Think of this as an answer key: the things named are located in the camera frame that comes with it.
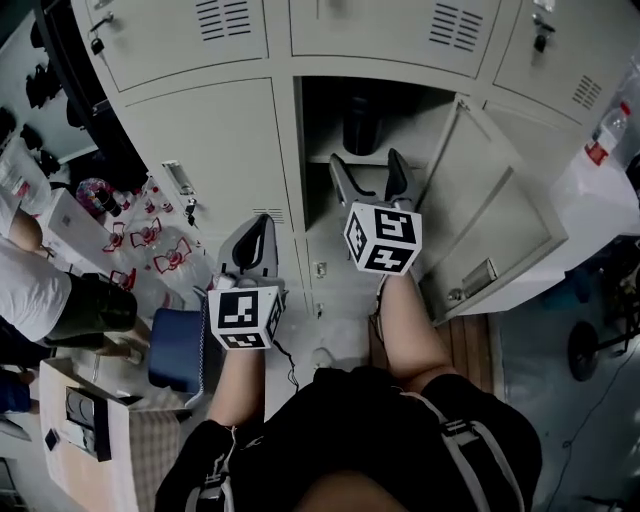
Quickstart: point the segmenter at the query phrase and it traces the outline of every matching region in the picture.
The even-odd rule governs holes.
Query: cable
[[[611,391],[611,388],[613,388],[613,385],[615,384],[616,379],[618,378],[618,375],[620,374],[620,371],[631,360],[633,355],[636,353],[636,350],[638,350],[638,345],[640,345],[640,341],[636,342],[636,346],[633,348],[633,351],[631,352],[629,357],[627,357],[624,360],[624,362],[620,366],[618,366],[616,372],[613,374],[613,377],[611,378],[611,381],[609,382],[609,385],[606,387],[606,389],[604,390],[604,393],[600,397],[600,400],[598,400],[596,402],[596,404],[589,410],[587,415],[584,417],[584,420],[582,420],[582,423],[580,424],[580,426],[576,430],[575,434],[573,434],[573,437],[570,440],[565,441],[564,443],[562,443],[562,447],[563,448],[568,448],[569,453],[567,455],[567,460],[565,461],[564,466],[562,467],[562,471],[560,472],[560,478],[558,479],[558,484],[556,485],[556,488],[554,489],[553,494],[551,495],[551,499],[549,500],[549,504],[547,505],[546,512],[549,512],[549,510],[551,509],[551,505],[553,505],[553,501],[556,499],[556,495],[558,494],[558,491],[560,490],[560,486],[562,485],[562,481],[564,480],[564,475],[565,475],[565,473],[567,471],[567,468],[569,467],[569,463],[571,462],[571,455],[572,455],[572,451],[573,451],[573,443],[575,442],[575,440],[577,439],[578,435],[580,435],[580,432],[582,431],[582,429],[585,427],[585,425],[587,424],[587,422],[591,418],[591,415],[595,412],[595,410],[598,407],[600,407],[602,402],[604,402],[605,398],[607,398],[607,395],[609,394],[609,391]]]
[[[298,383],[298,379],[296,379],[296,365],[293,362],[293,357],[289,352],[287,352],[285,349],[282,348],[282,345],[280,345],[280,343],[277,340],[273,340],[273,344],[276,346],[276,348],[280,352],[282,352],[289,359],[289,364],[291,365],[291,369],[289,370],[289,373],[287,373],[287,380],[295,386],[296,393],[297,393],[298,391],[300,391],[300,384]]]

